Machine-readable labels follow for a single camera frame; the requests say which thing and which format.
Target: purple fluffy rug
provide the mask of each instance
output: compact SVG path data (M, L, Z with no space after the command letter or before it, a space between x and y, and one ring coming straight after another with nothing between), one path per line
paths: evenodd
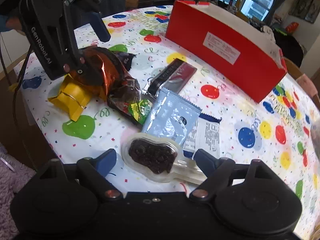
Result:
M18 193L23 188L35 174L35 171L8 155L1 144L0 157L6 160L15 170L15 172L11 171L0 160L0 240L10 240L18 234L10 214L10 203L14 193Z

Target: table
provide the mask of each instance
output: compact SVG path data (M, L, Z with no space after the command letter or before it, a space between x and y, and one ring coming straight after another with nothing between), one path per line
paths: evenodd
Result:
M165 15L171 10L172 6L160 6L107 17L103 21L111 33L109 42L99 41L88 25L75 30L76 40L79 48L96 44L136 54L130 74L141 87L174 58L196 67L196 74L180 95L201 107L203 113L222 118L220 157L232 158L236 163L250 163L259 158L271 167L301 197L303 213L295 232L308 239L320 213L320 165L309 136L319 111L289 75L260 104L255 103L213 67L164 37L167 23L161 23L163 20L159 21L154 12ZM22 62L15 67L16 73L21 66ZM124 193L185 191L189 194L195 188L179 180L155 183L126 167L120 157L121 144L138 129L99 98L92 99L79 121L71 125L71 130L89 138L67 135L70 134L70 129L65 129L70 120L68 115L47 101L62 80L51 81L32 54L22 93L42 133L63 163L75 163L88 156L95 158L114 148L118 153L117 164L106 178ZM208 98L208 93L214 94L215 99ZM254 144L248 141L253 134Z

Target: tablecloth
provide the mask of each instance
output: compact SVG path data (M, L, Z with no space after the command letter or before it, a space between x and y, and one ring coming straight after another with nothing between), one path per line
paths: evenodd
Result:
M232 158L236 163L250 163L259 158L272 168L300 197L303 212L295 232L308 239L320 214L320 165L309 135L319 111L289 75L260 104L255 103L214 66L165 38L171 10L172 6L159 6L113 15L103 19L111 34L109 42L99 41L89 25L75 30L76 41L79 48L98 45L136 54L130 74L141 87L174 58L196 67L196 74L180 95L201 107L203 113L222 118L220 157ZM22 62L15 67L16 73L21 66ZM120 156L121 145L138 129L99 98L90 101L78 122L70 121L65 112L47 100L62 80L63 77L51 81L32 54L22 93L42 133L63 163L75 163L88 156L95 158L114 148L118 153L117 164L106 178L124 193L185 191L189 194L196 187L177 179L155 183L128 168ZM75 137L79 133L88 139Z

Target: red box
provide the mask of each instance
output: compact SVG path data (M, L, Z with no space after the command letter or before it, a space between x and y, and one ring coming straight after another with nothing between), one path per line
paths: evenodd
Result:
M176 1L165 36L210 64L256 102L287 73L276 44L210 3Z

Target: dark gummy candy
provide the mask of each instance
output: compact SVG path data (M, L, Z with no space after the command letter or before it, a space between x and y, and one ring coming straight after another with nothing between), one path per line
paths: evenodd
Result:
M129 148L131 158L143 166L148 167L153 173L161 174L171 171L177 153L172 153L170 147L155 145L143 139L134 140Z

